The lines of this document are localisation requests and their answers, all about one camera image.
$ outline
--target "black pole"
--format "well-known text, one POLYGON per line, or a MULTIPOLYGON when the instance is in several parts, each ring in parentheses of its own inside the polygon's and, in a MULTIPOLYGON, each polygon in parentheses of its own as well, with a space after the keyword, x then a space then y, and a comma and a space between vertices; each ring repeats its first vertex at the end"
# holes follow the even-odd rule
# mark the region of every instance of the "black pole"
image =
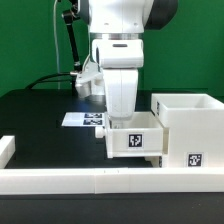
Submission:
MULTIPOLYGON (((79 60, 77 45, 76 45, 76 41, 75 41, 75 34, 74 34, 73 27, 72 27, 73 21, 78 20, 79 18, 75 17, 75 14, 72 10, 64 11, 62 14, 62 17, 65 21, 68 35, 69 35, 70 45, 71 45, 71 49, 72 49, 72 57, 73 57, 73 61, 74 61, 74 70, 75 70, 75 72, 79 73, 82 71, 82 66, 81 66, 81 63, 79 60)), ((76 76, 71 76, 71 78, 72 78, 72 81, 71 81, 72 93, 74 95, 77 95, 77 91, 75 88, 76 76)))
POLYGON ((64 18, 64 21, 66 23, 69 39, 70 39, 70 45, 72 48, 72 56, 74 60, 74 70, 75 71, 81 71, 81 63, 79 60, 79 55, 77 51, 77 45, 75 41, 75 35, 72 27, 72 23, 74 20, 77 20, 77 18, 74 17, 72 10, 64 11, 62 14, 62 17, 64 18))

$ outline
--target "green background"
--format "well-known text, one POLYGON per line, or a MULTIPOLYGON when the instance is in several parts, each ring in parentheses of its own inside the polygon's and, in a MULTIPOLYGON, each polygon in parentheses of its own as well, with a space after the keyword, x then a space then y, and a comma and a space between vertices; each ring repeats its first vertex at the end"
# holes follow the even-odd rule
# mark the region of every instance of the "green background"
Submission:
MULTIPOLYGON (((56 72, 53 4, 54 0, 0 1, 0 95, 56 72)), ((66 0, 57 6, 61 71, 73 68, 60 16, 69 8, 66 0)), ((78 21, 74 29, 84 61, 88 54, 87 27, 78 21)), ((145 65, 140 71, 139 89, 190 90, 224 96, 223 0, 179 0, 175 18, 161 31, 146 31, 144 43, 145 65)))

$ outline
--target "white box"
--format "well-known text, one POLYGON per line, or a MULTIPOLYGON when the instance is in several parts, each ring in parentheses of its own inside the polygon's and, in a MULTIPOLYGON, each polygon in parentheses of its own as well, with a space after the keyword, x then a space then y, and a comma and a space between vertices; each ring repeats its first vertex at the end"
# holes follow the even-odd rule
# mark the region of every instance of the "white box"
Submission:
POLYGON ((108 158, 161 156, 163 128, 150 112, 135 112, 122 129, 112 129, 105 114, 108 158))
POLYGON ((151 106, 169 130, 168 167, 197 167, 198 159, 198 167, 224 167, 223 103, 206 94, 153 94, 151 106))

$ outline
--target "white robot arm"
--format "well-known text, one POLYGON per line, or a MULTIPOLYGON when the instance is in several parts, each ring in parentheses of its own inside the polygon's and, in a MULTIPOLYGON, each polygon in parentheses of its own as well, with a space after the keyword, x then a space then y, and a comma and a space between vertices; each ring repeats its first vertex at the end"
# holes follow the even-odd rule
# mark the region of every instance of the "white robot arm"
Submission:
POLYGON ((103 76, 107 112, 118 128, 135 109, 144 29, 166 25, 177 4, 178 0, 78 1, 78 13, 89 25, 90 58, 103 76))

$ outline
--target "black table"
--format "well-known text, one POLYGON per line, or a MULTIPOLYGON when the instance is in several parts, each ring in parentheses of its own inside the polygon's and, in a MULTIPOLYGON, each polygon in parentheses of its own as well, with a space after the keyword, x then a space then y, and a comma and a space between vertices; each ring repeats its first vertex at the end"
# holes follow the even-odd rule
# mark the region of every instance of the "black table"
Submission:
MULTIPOLYGON (((139 92, 136 110, 150 110, 139 92)), ((6 169, 151 167, 142 158, 106 158, 94 128, 61 127, 66 112, 104 112, 105 103, 69 90, 15 90, 0 98, 0 136, 16 136, 6 169)), ((0 223, 223 223, 223 193, 0 196, 0 223)))

